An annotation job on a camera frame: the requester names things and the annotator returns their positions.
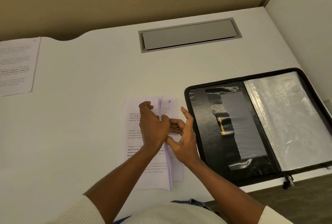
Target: blue jeans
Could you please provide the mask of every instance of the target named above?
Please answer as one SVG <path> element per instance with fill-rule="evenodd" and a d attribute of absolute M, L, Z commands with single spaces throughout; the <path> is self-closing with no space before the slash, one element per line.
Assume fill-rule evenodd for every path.
<path fill-rule="evenodd" d="M 182 201 L 182 200 L 174 200 L 174 201 L 171 201 L 173 203 L 178 203 L 178 204 L 188 204 L 188 205 L 194 205 L 194 206 L 200 206 L 202 208 L 205 208 L 205 209 L 208 209 L 210 211 L 212 211 L 207 205 L 205 205 L 203 202 L 200 202 L 200 201 L 197 201 L 195 199 L 190 199 L 190 200 L 185 200 L 185 201 Z M 117 220 L 115 222 L 113 222 L 113 224 L 120 224 L 121 222 L 123 222 L 125 219 L 128 219 L 130 216 L 126 217 L 126 218 L 123 218 L 123 219 L 120 219 L 120 220 Z"/>

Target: person's left arm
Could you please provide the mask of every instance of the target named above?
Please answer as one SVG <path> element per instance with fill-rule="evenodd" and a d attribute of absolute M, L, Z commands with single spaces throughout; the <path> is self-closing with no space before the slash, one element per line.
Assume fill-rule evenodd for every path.
<path fill-rule="evenodd" d="M 151 102 L 143 102 L 139 105 L 141 114 L 139 126 L 143 138 L 141 149 L 84 193 L 96 206 L 105 223 L 114 221 L 139 177 L 168 136 L 170 127 L 168 117 L 162 115 L 160 121 L 151 109 L 153 109 Z M 89 219 L 89 216 L 86 215 L 91 214 L 86 213 L 86 210 L 82 209 L 81 205 L 74 206 L 68 211 L 74 217 L 67 218 L 63 215 L 58 219 L 66 219 L 70 222 L 76 222 L 80 218 Z"/>

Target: white sweater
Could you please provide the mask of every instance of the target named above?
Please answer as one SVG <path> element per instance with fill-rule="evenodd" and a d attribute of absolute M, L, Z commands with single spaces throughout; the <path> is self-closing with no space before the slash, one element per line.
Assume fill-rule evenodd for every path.
<path fill-rule="evenodd" d="M 96 206 L 89 198 L 81 199 L 50 224 L 105 224 Z M 167 203 L 154 206 L 126 219 L 123 224 L 174 224 L 174 223 L 210 223 L 226 222 L 215 213 L 194 205 Z M 266 206 L 258 224 L 292 224 L 273 209 Z"/>

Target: paper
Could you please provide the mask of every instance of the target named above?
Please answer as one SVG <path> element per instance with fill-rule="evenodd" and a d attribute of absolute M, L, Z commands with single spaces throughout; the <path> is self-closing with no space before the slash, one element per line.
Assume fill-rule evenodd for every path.
<path fill-rule="evenodd" d="M 124 141 L 126 158 L 129 159 L 143 145 L 143 139 L 139 128 L 139 104 L 151 101 L 154 106 L 153 112 L 161 116 L 167 114 L 169 117 L 177 118 L 175 96 L 152 96 L 140 99 L 127 99 L 123 104 Z M 164 144 L 158 154 L 149 163 L 142 176 L 136 183 L 134 189 L 163 188 L 172 189 L 172 181 L 183 180 L 183 168 L 174 154 Z"/>
<path fill-rule="evenodd" d="M 0 97 L 32 90 L 40 37 L 0 42 Z"/>

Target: floor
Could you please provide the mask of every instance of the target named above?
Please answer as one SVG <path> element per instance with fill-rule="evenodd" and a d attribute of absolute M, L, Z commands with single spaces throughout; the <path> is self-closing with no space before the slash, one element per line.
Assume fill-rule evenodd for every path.
<path fill-rule="evenodd" d="M 249 195 L 294 224 L 332 223 L 332 174 L 295 182 L 288 190 L 277 186 Z M 214 201 L 208 205 L 217 208 Z"/>

